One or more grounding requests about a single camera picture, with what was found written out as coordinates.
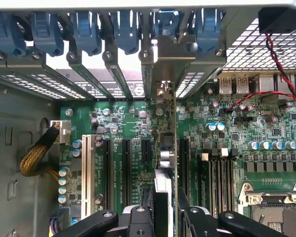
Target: red and black wire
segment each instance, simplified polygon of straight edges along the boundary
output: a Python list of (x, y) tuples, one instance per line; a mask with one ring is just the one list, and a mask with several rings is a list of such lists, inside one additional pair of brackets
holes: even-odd
[(281, 79), (284, 80), (287, 83), (287, 86), (290, 90), (290, 92), (292, 93), (291, 95), (289, 94), (285, 94), (284, 92), (281, 91), (260, 91), (258, 93), (254, 93), (254, 94), (250, 94), (247, 95), (245, 98), (238, 100), (236, 103), (234, 103), (231, 107), (229, 107), (227, 110), (230, 111), (232, 110), (233, 107), (235, 107), (236, 105), (240, 104), (241, 102), (256, 96), (256, 95), (262, 95), (262, 94), (280, 94), (280, 95), (286, 95), (288, 97), (292, 97), (293, 100), (296, 103), (296, 90), (295, 90), (295, 86), (290, 82), (288, 75), (284, 72), (283, 66), (282, 64), (279, 62), (278, 60), (278, 56), (274, 51), (274, 43), (273, 40), (271, 39), (271, 35), (265, 34), (266, 36), (266, 47), (268, 48), (268, 50), (270, 51), (271, 57), (273, 59), (273, 61), (276, 64), (277, 69), (279, 70), (279, 72), (281, 73)]

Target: white pci slot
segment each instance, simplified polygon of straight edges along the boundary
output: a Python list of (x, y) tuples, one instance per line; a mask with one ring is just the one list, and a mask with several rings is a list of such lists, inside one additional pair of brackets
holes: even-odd
[(95, 135), (82, 135), (81, 219), (94, 213)]

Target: capacitor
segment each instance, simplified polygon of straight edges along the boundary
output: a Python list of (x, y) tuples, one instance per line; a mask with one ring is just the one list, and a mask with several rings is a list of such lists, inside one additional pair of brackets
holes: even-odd
[(265, 118), (265, 122), (268, 124), (275, 124), (278, 122), (278, 118), (276, 116), (268, 116)]
[(80, 157), (81, 156), (81, 149), (73, 149), (73, 157)]
[(58, 188), (58, 193), (59, 193), (59, 194), (65, 194), (65, 193), (67, 192), (67, 190), (68, 190), (68, 186), (67, 186), (67, 185), (65, 185), (65, 186), (60, 186), (60, 187)]
[(103, 200), (103, 195), (102, 195), (102, 194), (98, 194), (98, 195), (96, 196), (95, 200), (94, 200), (94, 203), (95, 203), (96, 205), (99, 205), (99, 204), (101, 204), (102, 200)]
[(268, 115), (272, 115), (272, 111), (263, 110), (263, 111), (260, 111), (259, 114), (262, 116), (268, 116)]
[(223, 131), (225, 129), (225, 124), (222, 122), (218, 122), (215, 125), (218, 131)]
[(219, 106), (219, 103), (217, 101), (213, 101), (208, 107), (211, 110), (214, 110), (214, 109), (218, 108), (218, 106)]
[(247, 105), (245, 111), (246, 112), (251, 112), (253, 111), (255, 108), (252, 105)]
[(279, 106), (278, 106), (278, 108), (280, 109), (280, 110), (285, 110), (285, 109), (287, 109), (287, 108), (289, 108), (289, 107), (292, 107), (294, 104), (291, 102), (291, 101), (287, 101), (287, 102), (285, 102), (284, 104), (280, 104)]
[(68, 184), (68, 182), (69, 182), (69, 177), (68, 177), (68, 176), (60, 177), (60, 178), (58, 179), (58, 184), (59, 184), (60, 186), (65, 186), (66, 184)]
[(216, 129), (216, 124), (214, 124), (213, 122), (208, 123), (208, 124), (206, 124), (206, 128), (207, 128), (207, 130), (213, 132), (213, 131), (215, 131), (215, 129)]
[(158, 116), (163, 115), (163, 109), (161, 109), (161, 108), (157, 108), (157, 109), (156, 109), (156, 115), (158, 115)]
[(69, 195), (68, 194), (62, 194), (58, 196), (58, 202), (60, 204), (64, 204), (69, 200)]
[(259, 146), (262, 150), (268, 150), (270, 148), (270, 143), (263, 141), (263, 142), (260, 142)]
[(244, 104), (240, 104), (240, 105), (236, 106), (235, 111), (241, 112), (241, 111), (244, 111), (245, 109), (246, 109), (246, 106)]
[(290, 150), (296, 150), (296, 142), (288, 141), (285, 143), (285, 147)]
[(74, 219), (71, 221), (71, 225), (73, 226), (74, 224), (78, 223), (78, 221), (80, 221), (80, 218), (74, 218)]
[(73, 148), (81, 148), (82, 147), (82, 141), (81, 140), (74, 140), (73, 141)]
[(103, 109), (104, 116), (110, 116), (110, 114), (111, 114), (110, 109)]
[(99, 124), (100, 124), (100, 121), (95, 117), (92, 117), (90, 122), (93, 126), (99, 126)]
[(69, 168), (68, 167), (62, 167), (59, 171), (58, 174), (60, 177), (65, 177), (66, 175), (69, 175)]
[(272, 142), (272, 148), (276, 150), (283, 149), (283, 143), (282, 142)]
[(103, 142), (96, 142), (96, 143), (95, 143), (95, 147), (96, 147), (96, 148), (101, 148), (101, 147), (103, 147)]
[(258, 146), (258, 143), (257, 142), (251, 141), (251, 142), (248, 143), (248, 148), (251, 149), (251, 150), (257, 150), (258, 147), (259, 146)]
[(94, 139), (97, 142), (101, 142), (104, 139), (104, 136), (102, 134), (97, 134), (97, 135), (95, 135)]

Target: chip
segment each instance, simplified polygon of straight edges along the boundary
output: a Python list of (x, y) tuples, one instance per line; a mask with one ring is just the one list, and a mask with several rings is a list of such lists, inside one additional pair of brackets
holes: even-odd
[(280, 129), (273, 129), (273, 135), (281, 135), (281, 130)]
[(291, 114), (292, 119), (296, 119), (296, 114)]
[(202, 138), (203, 138), (203, 139), (208, 138), (208, 134), (207, 134), (207, 132), (202, 132)]
[(220, 132), (220, 133), (218, 133), (218, 137), (219, 137), (219, 138), (225, 138), (225, 133), (224, 133), (224, 132)]
[(238, 135), (238, 133), (233, 133), (231, 137), (232, 137), (232, 139), (235, 140), (235, 141), (239, 140), (239, 135)]

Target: blue plastic clip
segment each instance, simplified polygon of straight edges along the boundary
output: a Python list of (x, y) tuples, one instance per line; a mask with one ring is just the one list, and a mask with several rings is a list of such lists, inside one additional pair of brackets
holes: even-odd
[(221, 12), (214, 8), (205, 8), (195, 12), (196, 42), (200, 53), (215, 51), (221, 32)]
[(64, 54), (63, 36), (58, 26), (57, 15), (46, 12), (32, 14), (32, 35), (36, 48), (50, 56)]
[(121, 10), (112, 14), (115, 44), (123, 49), (126, 55), (136, 53), (139, 49), (137, 12), (133, 11), (132, 26), (130, 24), (130, 14), (130, 10)]
[(157, 36), (175, 36), (179, 27), (180, 15), (178, 11), (159, 11), (154, 16), (154, 34)]
[(14, 56), (26, 54), (24, 36), (15, 16), (0, 12), (0, 50)]
[(90, 22), (89, 11), (76, 11), (72, 15), (72, 22), (77, 47), (87, 52), (89, 56), (101, 53), (102, 40), (98, 26), (98, 14), (93, 12)]

